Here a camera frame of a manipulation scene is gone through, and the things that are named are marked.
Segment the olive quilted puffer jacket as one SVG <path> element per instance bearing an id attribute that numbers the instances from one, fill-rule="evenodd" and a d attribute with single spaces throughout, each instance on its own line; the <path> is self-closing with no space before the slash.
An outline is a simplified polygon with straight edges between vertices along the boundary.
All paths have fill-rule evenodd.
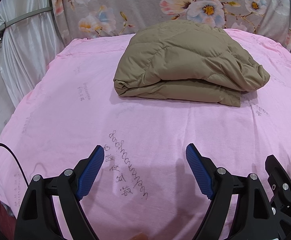
<path id="1" fill-rule="evenodd" d="M 239 107 L 269 73 L 226 31 L 172 20 L 138 31 L 114 75 L 121 97 L 175 99 Z"/>

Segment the grey floral curtain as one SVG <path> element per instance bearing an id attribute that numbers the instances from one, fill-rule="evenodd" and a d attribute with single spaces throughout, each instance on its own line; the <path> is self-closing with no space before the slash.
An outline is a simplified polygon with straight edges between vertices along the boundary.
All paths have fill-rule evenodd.
<path id="1" fill-rule="evenodd" d="M 52 0 L 65 44 L 190 20 L 268 37 L 291 53 L 291 0 Z"/>

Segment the white satin curtain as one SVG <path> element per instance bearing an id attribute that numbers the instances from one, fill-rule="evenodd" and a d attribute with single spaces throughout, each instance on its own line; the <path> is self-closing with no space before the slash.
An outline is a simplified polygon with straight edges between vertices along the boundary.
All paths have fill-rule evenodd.
<path id="1" fill-rule="evenodd" d="M 1 0 L 0 133 L 22 98 L 41 81 L 47 64 L 63 48 L 56 32 L 50 0 Z"/>

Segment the pink bed sheet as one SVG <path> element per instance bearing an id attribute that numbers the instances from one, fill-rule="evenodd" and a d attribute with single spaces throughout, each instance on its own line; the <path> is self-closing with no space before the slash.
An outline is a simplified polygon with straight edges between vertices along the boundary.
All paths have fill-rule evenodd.
<path id="1" fill-rule="evenodd" d="M 120 98 L 113 77 L 130 35 L 72 41 L 1 133 L 0 200 L 17 214 L 26 181 L 58 176 L 101 145 L 105 161 L 81 201 L 97 236 L 191 239 L 210 203 L 186 161 L 191 143 L 232 174 L 256 173 L 270 196 L 268 155 L 291 177 L 291 54 L 260 35 L 228 34 L 270 74 L 240 107 Z"/>

